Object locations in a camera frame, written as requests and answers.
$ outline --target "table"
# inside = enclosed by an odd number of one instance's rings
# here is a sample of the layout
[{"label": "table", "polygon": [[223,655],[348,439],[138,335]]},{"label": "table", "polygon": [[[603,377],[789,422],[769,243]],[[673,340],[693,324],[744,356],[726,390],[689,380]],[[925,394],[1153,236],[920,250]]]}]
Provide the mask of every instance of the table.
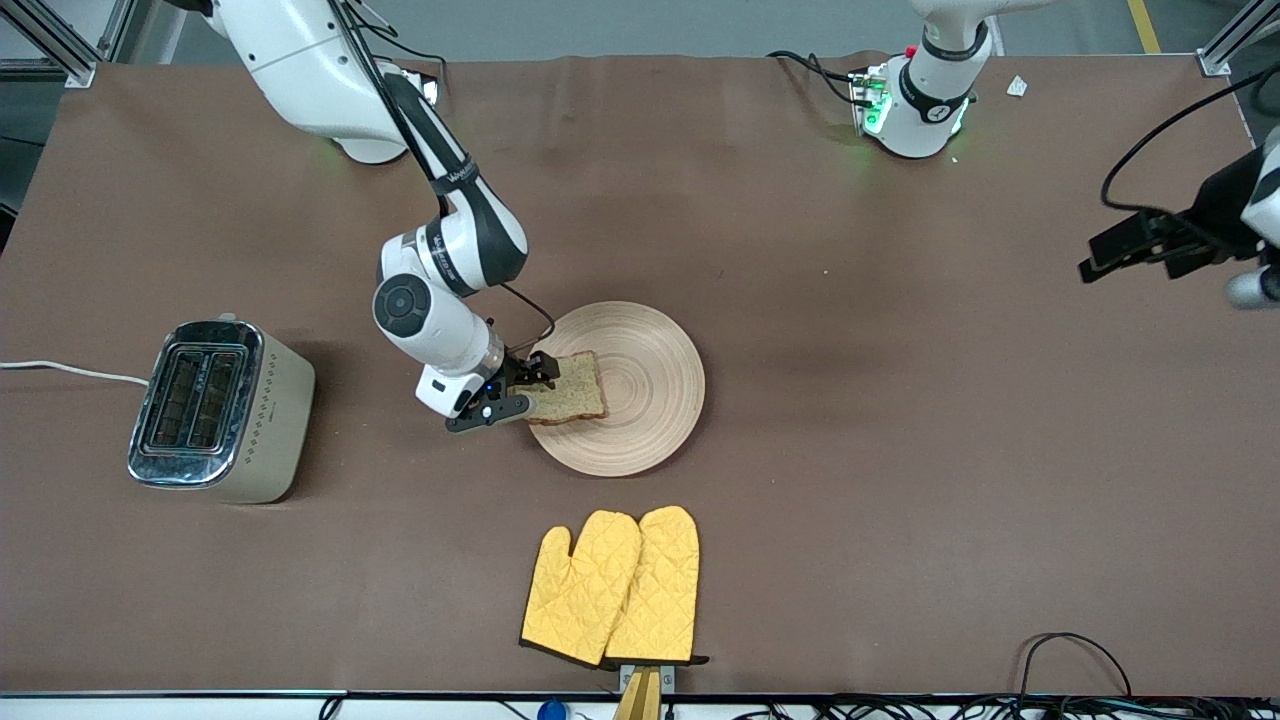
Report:
[{"label": "table", "polygon": [[[67,94],[0,259],[3,356],[146,374],[173,327],[234,311],[312,361],[316,401],[292,497],[230,507],[128,478],[138,388],[3,374],[0,687],[612,688],[516,644],[539,538],[681,503],[712,657],[684,691],[1007,691],[1027,638],[1071,629],[1140,693],[1271,693],[1276,318],[1224,302],[1244,268],[1075,274],[1119,219],[1106,169],[1221,81],[993,59],[966,129],[908,161],[801,73],[449,69],[445,118],[531,238],[517,286],[556,314],[652,305],[703,354],[698,429],[628,480],[520,427],[451,437],[413,398],[369,310],[378,247],[434,211],[411,163],[346,160],[239,68],[105,65]],[[1248,147],[1220,102],[1116,195],[1185,206]],[[539,329],[507,293],[472,306]],[[1032,687],[1116,691],[1052,646]]]}]

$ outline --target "round plate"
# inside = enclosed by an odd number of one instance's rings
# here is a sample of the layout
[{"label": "round plate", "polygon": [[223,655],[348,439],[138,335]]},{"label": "round plate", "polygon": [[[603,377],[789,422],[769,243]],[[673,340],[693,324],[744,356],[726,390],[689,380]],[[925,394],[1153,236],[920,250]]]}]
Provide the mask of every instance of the round plate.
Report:
[{"label": "round plate", "polygon": [[703,411],[707,378],[694,341],[675,320],[635,302],[596,302],[559,320],[538,343],[553,357],[586,350],[600,364],[608,418],[530,425],[548,454],[588,475],[621,478],[671,456]]}]

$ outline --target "oven mitt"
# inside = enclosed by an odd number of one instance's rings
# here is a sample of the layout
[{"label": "oven mitt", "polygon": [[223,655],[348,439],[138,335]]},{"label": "oven mitt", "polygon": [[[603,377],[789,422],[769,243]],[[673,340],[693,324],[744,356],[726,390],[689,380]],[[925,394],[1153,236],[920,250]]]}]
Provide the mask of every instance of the oven mitt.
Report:
[{"label": "oven mitt", "polygon": [[596,666],[622,614],[640,560],[640,528],[622,512],[596,510],[571,547],[568,528],[543,537],[529,587],[520,644]]},{"label": "oven mitt", "polygon": [[640,565],[604,651],[609,665],[694,665],[698,603],[698,525],[684,507],[654,510],[640,520]]}]

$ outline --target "toaster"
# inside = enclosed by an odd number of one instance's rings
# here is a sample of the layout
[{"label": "toaster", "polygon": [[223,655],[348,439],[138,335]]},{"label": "toaster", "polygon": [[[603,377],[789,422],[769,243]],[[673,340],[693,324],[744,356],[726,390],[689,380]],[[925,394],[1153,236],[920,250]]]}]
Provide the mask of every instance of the toaster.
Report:
[{"label": "toaster", "polygon": [[314,389],[310,363],[234,315],[179,325],[133,425],[129,474],[223,502],[279,500],[293,484]]}]

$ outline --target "gray floor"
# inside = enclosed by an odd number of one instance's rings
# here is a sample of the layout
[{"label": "gray floor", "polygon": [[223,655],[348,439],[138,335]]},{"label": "gray floor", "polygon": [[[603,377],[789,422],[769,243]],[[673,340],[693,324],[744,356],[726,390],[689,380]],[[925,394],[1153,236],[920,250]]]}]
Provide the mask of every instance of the gray floor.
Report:
[{"label": "gray floor", "polygon": [[[111,0],[99,0],[108,3]],[[140,17],[131,61],[237,64],[225,40],[198,17],[159,0]],[[681,54],[760,56],[772,50],[836,56],[861,49],[897,51],[919,40],[905,0],[371,0],[406,45],[457,61],[538,60],[563,55]],[[1147,0],[1166,53],[1203,45],[1243,0]],[[1000,18],[1009,55],[1142,53],[1125,0],[1062,0]],[[403,56],[380,41],[375,51]],[[1280,59],[1280,35],[1233,63],[1236,77]],[[1280,81],[1267,92],[1280,102]],[[0,82],[0,135],[42,142],[60,83]],[[1247,109],[1261,137],[1275,119]],[[0,140],[0,202],[20,208],[40,149]]]}]

